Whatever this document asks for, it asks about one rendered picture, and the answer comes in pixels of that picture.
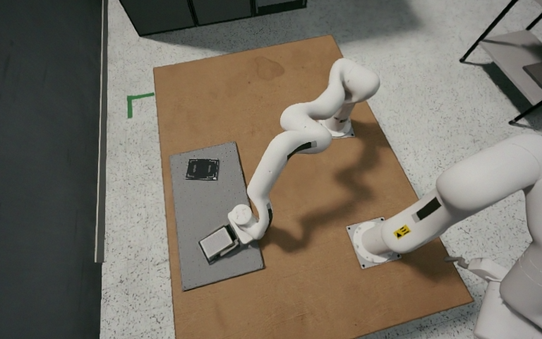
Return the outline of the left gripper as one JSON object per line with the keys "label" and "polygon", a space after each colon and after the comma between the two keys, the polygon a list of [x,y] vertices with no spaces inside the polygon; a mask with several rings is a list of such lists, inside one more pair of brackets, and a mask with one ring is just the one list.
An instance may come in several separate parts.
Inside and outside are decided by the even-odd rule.
{"label": "left gripper", "polygon": [[472,258],[470,260],[470,263],[468,264],[465,263],[465,258],[461,256],[444,257],[443,261],[446,263],[452,263],[452,262],[458,261],[457,263],[458,266],[462,267],[463,269],[468,269],[469,271],[471,271],[478,277],[484,279],[488,283],[489,282],[501,283],[502,279],[509,272],[508,269],[492,261],[491,259],[485,258],[485,257]]}

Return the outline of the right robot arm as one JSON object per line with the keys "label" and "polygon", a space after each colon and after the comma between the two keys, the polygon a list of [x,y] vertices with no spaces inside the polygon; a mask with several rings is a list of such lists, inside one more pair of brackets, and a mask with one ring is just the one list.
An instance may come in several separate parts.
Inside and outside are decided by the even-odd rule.
{"label": "right robot arm", "polygon": [[285,132],[270,142],[247,188],[260,219],[247,205],[240,204],[231,212],[236,226],[252,238],[261,239],[273,218],[269,193],[289,158],[293,154],[321,153],[329,147],[332,137],[346,135],[355,103],[370,99],[379,87],[377,74],[343,58],[334,63],[328,86],[315,101],[286,108],[280,118]]}

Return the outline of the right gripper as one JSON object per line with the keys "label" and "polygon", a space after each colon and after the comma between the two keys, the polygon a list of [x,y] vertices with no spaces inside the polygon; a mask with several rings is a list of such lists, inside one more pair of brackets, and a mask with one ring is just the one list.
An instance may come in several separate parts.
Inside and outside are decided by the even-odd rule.
{"label": "right gripper", "polygon": [[242,231],[240,230],[236,224],[234,223],[234,221],[232,220],[231,218],[231,212],[228,214],[228,218],[230,220],[230,222],[228,223],[226,220],[221,224],[219,225],[218,227],[216,227],[215,229],[209,231],[209,234],[214,234],[216,231],[218,231],[219,228],[221,228],[222,226],[228,226],[230,225],[231,228],[235,229],[236,233],[235,235],[237,236],[237,239],[234,240],[234,243],[235,245],[233,247],[231,247],[230,249],[226,249],[225,251],[223,251],[222,253],[220,253],[221,256],[225,255],[226,253],[228,253],[229,251],[231,251],[232,249],[234,249],[235,247],[237,247],[239,245],[239,242],[238,240],[241,240],[243,244],[248,244],[250,242],[252,242],[254,240],[254,238],[252,238],[248,233],[246,233],[245,231]]}

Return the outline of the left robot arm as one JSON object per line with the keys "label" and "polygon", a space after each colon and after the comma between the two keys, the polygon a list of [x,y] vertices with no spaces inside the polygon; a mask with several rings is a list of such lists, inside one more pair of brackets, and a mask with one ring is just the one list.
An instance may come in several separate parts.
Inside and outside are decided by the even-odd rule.
{"label": "left robot arm", "polygon": [[542,339],[542,136],[520,134],[488,146],[445,170],[435,186],[388,220],[359,225],[354,232],[359,255],[382,263],[393,251],[409,253],[523,190],[532,243],[501,282],[488,283],[474,335]]}

